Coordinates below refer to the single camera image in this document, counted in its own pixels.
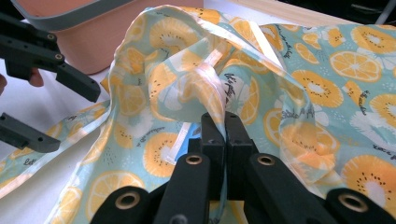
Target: white table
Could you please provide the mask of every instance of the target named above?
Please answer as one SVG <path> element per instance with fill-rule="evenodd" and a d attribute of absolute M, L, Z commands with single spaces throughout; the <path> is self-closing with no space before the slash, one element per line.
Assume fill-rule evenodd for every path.
<path fill-rule="evenodd" d="M 205 0 L 204 3 L 207 8 L 246 18 L 258 24 L 292 23 L 225 0 Z M 4 61 L 0 60 L 0 74 L 5 73 Z M 106 71 L 103 71 L 92 78 L 100 81 L 105 74 Z M 42 72 L 42 75 L 45 82 L 42 88 L 34 88 L 26 81 L 8 77 L 6 90 L 0 96 L 0 113 L 6 112 L 44 132 L 59 120 L 92 105 L 55 81 L 52 73 Z M 108 95 L 102 91 L 98 102 L 106 99 Z M 0 199 L 0 223 L 44 223 L 77 162 L 88 152 L 98 134 L 95 131 L 88 135 L 44 166 L 18 189 Z M 0 158 L 11 153 L 12 148 L 0 142 Z"/>

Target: wrinkled fabric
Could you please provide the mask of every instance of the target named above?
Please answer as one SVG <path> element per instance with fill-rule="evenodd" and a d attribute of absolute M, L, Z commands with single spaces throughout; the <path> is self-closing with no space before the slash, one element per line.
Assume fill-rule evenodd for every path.
<path fill-rule="evenodd" d="M 189 138 L 199 137 L 205 112 L 225 136 L 225 111 L 311 192 L 325 197 L 349 187 L 396 217 L 394 36 L 390 26 L 259 27 L 216 10 L 148 8 L 132 22 L 102 82 L 110 102 L 49 131 L 65 150 L 101 129 L 48 222 L 88 223 L 114 190 L 158 188 Z M 263 55 L 264 37 L 283 68 Z M 0 194 L 62 150 L 11 154 L 0 163 Z M 30 158 L 40 162 L 21 165 Z M 210 210 L 212 222 L 246 223 L 240 202 L 211 203 Z"/>

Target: skin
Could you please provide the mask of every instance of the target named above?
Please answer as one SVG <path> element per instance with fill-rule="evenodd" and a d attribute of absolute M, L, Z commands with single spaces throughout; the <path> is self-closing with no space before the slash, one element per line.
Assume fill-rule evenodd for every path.
<path fill-rule="evenodd" d="M 34 87 L 42 87 L 44 85 L 43 77 L 40 75 L 37 68 L 32 69 L 32 77 L 30 78 L 29 83 Z M 3 93 L 6 85 L 6 78 L 0 74 L 0 95 Z"/>

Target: fabric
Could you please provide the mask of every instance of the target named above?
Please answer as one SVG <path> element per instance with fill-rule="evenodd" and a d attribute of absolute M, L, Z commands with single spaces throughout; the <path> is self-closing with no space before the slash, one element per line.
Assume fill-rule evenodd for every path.
<path fill-rule="evenodd" d="M 284 69 L 263 55 L 264 36 Z M 61 150 L 17 150 L 2 161 L 0 195 L 100 126 L 48 219 L 88 223 L 114 190 L 166 182 L 199 136 L 200 117 L 209 112 L 224 135 L 230 111 L 259 151 L 282 159 L 311 192 L 349 187 L 396 217 L 394 36 L 390 26 L 259 27 L 215 10 L 148 8 L 102 82 L 110 102 L 54 126 Z M 36 162 L 26 168 L 26 159 Z M 246 223 L 239 202 L 212 203 L 210 216 Z"/>

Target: person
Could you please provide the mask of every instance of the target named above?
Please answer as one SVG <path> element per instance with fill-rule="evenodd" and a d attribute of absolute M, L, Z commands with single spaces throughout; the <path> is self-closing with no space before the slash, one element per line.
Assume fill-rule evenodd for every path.
<path fill-rule="evenodd" d="M 44 85 L 43 77 L 40 75 L 40 72 L 37 68 L 32 68 L 32 76 L 29 80 L 29 83 L 34 87 L 42 87 Z M 6 78 L 0 74 L 0 95 L 3 93 L 6 85 Z"/>

